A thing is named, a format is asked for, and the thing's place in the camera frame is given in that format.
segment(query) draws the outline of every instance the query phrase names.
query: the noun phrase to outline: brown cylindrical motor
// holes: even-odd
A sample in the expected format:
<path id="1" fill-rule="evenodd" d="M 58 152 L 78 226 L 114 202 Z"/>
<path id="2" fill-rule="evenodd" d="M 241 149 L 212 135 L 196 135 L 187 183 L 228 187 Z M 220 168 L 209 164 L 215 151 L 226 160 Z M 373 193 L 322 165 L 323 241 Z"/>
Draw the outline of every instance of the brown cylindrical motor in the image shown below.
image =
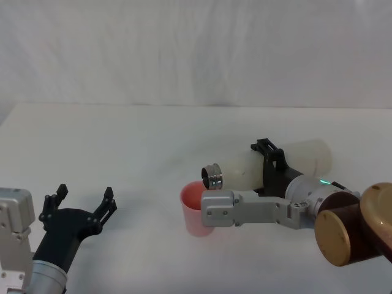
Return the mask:
<path id="1" fill-rule="evenodd" d="M 314 230 L 318 247 L 333 265 L 381 254 L 392 262 L 392 184 L 373 185 L 359 204 L 321 211 Z"/>

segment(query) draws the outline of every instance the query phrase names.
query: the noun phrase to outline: pink cup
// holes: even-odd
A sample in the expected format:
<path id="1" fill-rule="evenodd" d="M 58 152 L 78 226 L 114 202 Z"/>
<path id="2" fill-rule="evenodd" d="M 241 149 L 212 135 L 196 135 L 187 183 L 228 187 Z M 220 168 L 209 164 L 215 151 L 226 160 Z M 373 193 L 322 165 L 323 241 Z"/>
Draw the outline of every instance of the pink cup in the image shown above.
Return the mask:
<path id="1" fill-rule="evenodd" d="M 207 236 L 214 230 L 214 227 L 205 227 L 202 223 L 201 200 L 204 191 L 206 188 L 203 182 L 199 181 L 186 185 L 180 194 L 186 229 L 195 237 Z"/>

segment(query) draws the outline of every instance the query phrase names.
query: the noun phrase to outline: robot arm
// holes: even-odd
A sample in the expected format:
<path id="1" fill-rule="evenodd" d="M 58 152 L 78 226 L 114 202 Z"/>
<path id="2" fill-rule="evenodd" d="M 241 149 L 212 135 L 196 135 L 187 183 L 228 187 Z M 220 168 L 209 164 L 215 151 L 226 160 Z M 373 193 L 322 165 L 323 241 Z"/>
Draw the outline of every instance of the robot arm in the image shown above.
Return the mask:
<path id="1" fill-rule="evenodd" d="M 29 226 L 34 222 L 31 194 L 0 188 L 0 293 L 65 293 L 67 272 L 79 245 L 85 238 L 98 235 L 117 209 L 110 187 L 93 213 L 58 209 L 67 193 L 62 184 L 57 194 L 45 197 L 39 219 L 46 234 L 33 257 L 28 241 Z"/>
<path id="2" fill-rule="evenodd" d="M 314 223 L 317 244 L 334 265 L 365 260 L 380 252 L 392 261 L 391 183 L 373 185 L 360 198 L 358 192 L 337 182 L 306 176 L 289 167 L 283 150 L 268 139 L 257 140 L 251 149 L 263 156 L 263 186 L 255 190 L 259 197 L 219 190 L 225 181 L 219 165 L 204 168 L 206 187 L 219 190 L 203 193 L 204 226 L 275 222 L 299 229 Z M 209 171 L 217 171 L 217 175 L 211 176 Z"/>

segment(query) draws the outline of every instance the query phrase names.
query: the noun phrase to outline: white fabric curtain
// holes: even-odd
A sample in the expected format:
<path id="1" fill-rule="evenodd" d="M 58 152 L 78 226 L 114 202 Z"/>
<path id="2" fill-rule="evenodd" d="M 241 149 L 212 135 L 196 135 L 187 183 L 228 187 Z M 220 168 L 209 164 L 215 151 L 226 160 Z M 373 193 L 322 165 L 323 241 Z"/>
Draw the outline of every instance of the white fabric curtain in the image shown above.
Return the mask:
<path id="1" fill-rule="evenodd" d="M 16 101 L 392 107 L 390 0 L 0 0 Z"/>

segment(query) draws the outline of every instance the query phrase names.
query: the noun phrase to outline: metal cap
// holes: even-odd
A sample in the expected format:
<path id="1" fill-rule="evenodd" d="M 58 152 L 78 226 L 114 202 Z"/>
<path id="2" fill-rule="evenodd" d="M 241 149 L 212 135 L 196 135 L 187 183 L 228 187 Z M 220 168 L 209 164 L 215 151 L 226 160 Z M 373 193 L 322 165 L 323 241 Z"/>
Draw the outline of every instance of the metal cap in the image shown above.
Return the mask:
<path id="1" fill-rule="evenodd" d="M 221 168 L 218 164 L 207 165 L 202 168 L 203 184 L 208 190 L 222 189 L 223 180 Z"/>

